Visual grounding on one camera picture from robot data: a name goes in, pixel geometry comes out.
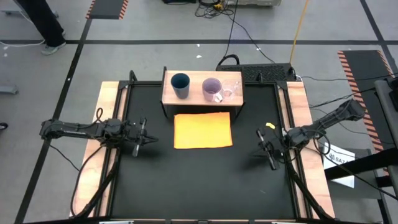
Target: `mug handle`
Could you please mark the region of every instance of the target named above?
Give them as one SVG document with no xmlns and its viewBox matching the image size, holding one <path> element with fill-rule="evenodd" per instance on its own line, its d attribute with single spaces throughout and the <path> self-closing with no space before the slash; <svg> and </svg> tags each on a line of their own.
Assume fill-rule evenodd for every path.
<svg viewBox="0 0 398 224">
<path fill-rule="evenodd" d="M 214 94 L 213 101 L 216 103 L 221 103 L 223 101 L 223 96 L 221 96 L 221 93 Z"/>
</svg>

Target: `yellow towel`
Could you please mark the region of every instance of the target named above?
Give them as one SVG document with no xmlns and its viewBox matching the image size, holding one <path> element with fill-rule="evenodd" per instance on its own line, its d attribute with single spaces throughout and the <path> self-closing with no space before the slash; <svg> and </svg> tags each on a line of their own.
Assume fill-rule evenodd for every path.
<svg viewBox="0 0 398 224">
<path fill-rule="evenodd" d="M 229 113 L 178 114 L 174 117 L 174 148 L 232 146 Z"/>
</svg>

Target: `gray floor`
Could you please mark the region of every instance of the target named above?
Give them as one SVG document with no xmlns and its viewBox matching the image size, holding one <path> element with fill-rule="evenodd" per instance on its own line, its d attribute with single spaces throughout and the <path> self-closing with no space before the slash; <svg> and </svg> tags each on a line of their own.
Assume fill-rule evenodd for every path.
<svg viewBox="0 0 398 224">
<path fill-rule="evenodd" d="M 80 38 L 91 0 L 48 0 L 60 14 L 67 39 Z M 236 20 L 253 39 L 292 40 L 304 0 L 285 0 L 273 9 L 238 9 Z M 386 40 L 396 40 L 398 29 L 395 0 L 367 0 Z M 228 39 L 230 19 L 211 20 L 193 15 L 196 5 L 166 6 L 160 0 L 130 1 L 121 21 L 95 20 L 91 40 L 173 40 Z M 0 0 L 0 9 L 16 8 L 11 0 Z M 233 39 L 247 39 L 234 27 Z M 0 14 L 0 39 L 37 39 L 40 34 L 21 17 Z M 299 36 L 302 40 L 377 40 L 359 1 L 310 1 Z M 0 120 L 9 123 L 0 133 L 0 223 L 12 223 L 21 204 L 42 141 L 40 123 L 51 118 L 76 45 L 68 45 L 51 57 L 41 56 L 42 46 L 0 48 L 0 85 L 15 84 L 18 95 L 0 95 Z M 260 45 L 276 62 L 288 62 L 290 45 Z M 293 66 L 297 74 L 316 78 L 344 78 L 338 50 L 381 50 L 378 45 L 298 45 Z M 398 46 L 389 46 L 398 57 Z M 226 50 L 219 44 L 165 45 L 85 45 L 78 62 L 60 119 L 89 123 L 101 82 L 125 80 L 133 69 L 139 80 L 160 80 L 163 66 L 171 70 L 214 70 Z M 268 63 L 251 44 L 231 45 L 229 53 L 239 55 L 241 63 Z M 321 103 L 351 93 L 347 82 L 304 80 L 310 104 Z M 321 107 L 330 111 L 339 102 Z M 322 115 L 312 111 L 313 119 Z M 344 122 L 353 131 L 365 132 L 363 123 Z M 332 144 L 340 147 L 371 148 L 365 135 L 353 134 L 341 126 L 329 129 Z M 86 141 L 59 139 L 59 147 L 75 164 L 81 164 Z M 67 218 L 76 171 L 55 151 L 50 150 L 25 222 Z M 381 215 L 373 200 L 333 198 L 336 216 L 356 222 L 378 222 Z M 397 202 L 389 200 L 391 210 Z"/>
</svg>

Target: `warning stripe tape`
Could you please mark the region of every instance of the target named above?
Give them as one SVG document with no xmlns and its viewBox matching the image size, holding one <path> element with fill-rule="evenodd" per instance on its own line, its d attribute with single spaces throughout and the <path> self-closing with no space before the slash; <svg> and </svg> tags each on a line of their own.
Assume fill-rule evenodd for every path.
<svg viewBox="0 0 398 224">
<path fill-rule="evenodd" d="M 394 75 L 393 75 L 392 72 L 391 72 L 390 66 L 388 66 L 388 63 L 387 63 L 386 59 L 384 59 L 383 54 L 381 53 L 380 50 L 378 50 L 377 52 L 379 53 L 381 60 L 383 60 L 384 65 L 386 66 L 386 69 L 387 69 L 387 71 L 388 71 L 388 74 L 390 74 L 390 75 L 394 78 Z"/>
<path fill-rule="evenodd" d="M 88 9 L 88 12 L 87 12 L 87 14 L 86 14 L 86 19 L 89 19 L 89 18 L 90 18 L 90 13 L 91 13 L 91 10 L 93 9 L 94 3 L 95 3 L 95 0 L 93 0 L 93 1 L 91 2 L 90 8 Z"/>
<path fill-rule="evenodd" d="M 366 109 L 365 101 L 363 100 L 362 94 L 359 92 L 358 84 L 356 83 L 354 75 L 351 72 L 351 68 L 349 67 L 347 58 L 344 52 L 342 51 L 338 51 L 337 54 L 340 59 L 341 66 L 343 67 L 343 70 L 345 71 L 346 77 L 348 79 L 349 87 L 351 88 L 351 91 L 354 93 L 354 99 L 357 100 L 365 110 L 365 116 L 363 118 L 363 122 L 365 124 L 366 131 L 368 132 L 368 135 L 372 141 L 373 147 L 377 152 L 380 152 L 384 148 L 379 139 L 379 135 L 376 132 L 376 128 L 374 128 L 368 109 Z"/>
<path fill-rule="evenodd" d="M 119 14 L 119 19 L 123 19 L 126 11 L 127 11 L 127 5 L 129 4 L 129 0 L 124 0 L 122 8 L 120 9 L 120 14 Z"/>
</svg>

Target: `wooden board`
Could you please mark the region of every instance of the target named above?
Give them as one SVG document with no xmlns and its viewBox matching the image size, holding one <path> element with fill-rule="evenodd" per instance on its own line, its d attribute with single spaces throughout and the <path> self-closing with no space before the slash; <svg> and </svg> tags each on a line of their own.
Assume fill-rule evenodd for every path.
<svg viewBox="0 0 398 224">
<path fill-rule="evenodd" d="M 294 117 L 294 123 L 296 126 L 302 126 L 312 123 L 310 109 L 308 107 L 307 96 L 305 94 L 304 85 L 302 82 L 288 82 L 288 92 L 291 103 L 291 108 Z M 103 118 L 112 117 L 112 112 L 116 100 L 116 94 L 118 90 L 118 82 L 103 82 L 101 91 L 99 93 L 97 108 L 102 107 L 104 109 Z M 122 94 L 121 106 L 124 106 L 124 99 L 126 97 L 125 92 Z M 284 103 L 283 95 L 280 95 L 280 101 L 282 106 L 282 113 L 284 116 L 285 125 L 289 127 L 289 123 L 285 118 L 287 116 L 286 105 Z M 85 159 L 98 148 L 96 141 L 89 140 L 86 147 Z M 315 197 L 317 202 L 323 207 L 324 211 L 332 217 L 335 216 L 333 206 L 331 204 L 330 194 L 328 185 L 326 182 L 325 173 L 323 171 L 323 165 L 320 155 L 315 152 L 315 147 L 311 142 L 308 146 L 309 149 L 303 149 L 301 152 L 303 168 L 307 187 L 312 195 Z M 75 212 L 78 213 L 90 200 L 91 196 L 96 192 L 100 181 L 100 175 L 104 162 L 105 150 L 99 152 L 92 161 L 87 163 L 86 169 L 84 169 L 78 191 L 75 196 L 74 207 Z M 301 217 L 306 217 L 305 207 L 303 202 L 303 196 L 297 188 L 298 204 L 300 208 Z M 105 214 L 105 208 L 108 203 L 109 191 L 107 190 L 103 196 L 103 203 L 101 204 L 100 214 Z"/>
<path fill-rule="evenodd" d="M 171 79 L 177 73 L 185 73 L 190 78 L 189 95 L 186 99 L 176 96 Z M 202 83 L 207 78 L 217 78 L 221 83 L 225 80 L 236 80 L 239 82 L 238 89 L 232 100 L 223 100 L 220 103 L 205 100 L 202 93 Z M 166 71 L 164 77 L 164 87 L 162 102 L 165 105 L 199 105 L 199 106 L 242 106 L 242 73 L 241 72 L 206 72 L 206 71 Z"/>
<path fill-rule="evenodd" d="M 103 115 L 101 120 L 106 120 L 112 118 L 113 110 L 116 100 L 116 95 L 118 94 L 119 82 L 103 82 L 101 85 L 101 90 L 99 91 L 98 101 L 96 109 L 102 108 Z M 123 91 L 121 101 L 124 102 L 126 99 L 127 91 Z M 124 108 L 124 103 L 120 105 L 118 118 L 121 119 L 122 111 Z M 92 153 L 94 153 L 100 147 L 100 143 L 97 140 L 88 140 L 86 145 L 86 151 L 83 158 L 83 162 L 86 161 Z M 102 172 L 102 167 L 104 164 L 106 149 L 101 149 L 95 156 L 93 156 L 89 162 L 87 162 L 85 168 L 81 172 L 80 181 L 73 201 L 73 210 L 75 213 L 79 213 L 83 210 L 86 204 L 90 201 L 94 193 L 97 191 L 100 184 L 100 177 Z M 111 163 L 109 165 L 109 170 L 112 167 L 114 156 L 116 151 L 113 149 L 111 152 Z M 109 187 L 104 192 L 103 202 L 101 205 L 100 214 L 105 214 L 106 204 L 108 202 Z"/>
<path fill-rule="evenodd" d="M 303 126 L 312 124 L 312 117 L 308 105 L 307 94 L 305 93 L 302 82 L 288 82 L 290 105 L 292 108 L 294 125 Z M 323 171 L 322 159 L 312 141 L 301 151 L 305 181 L 307 188 L 315 197 L 319 205 L 330 216 L 334 217 L 335 212 L 331 204 L 328 184 L 326 182 L 325 172 Z"/>
</svg>

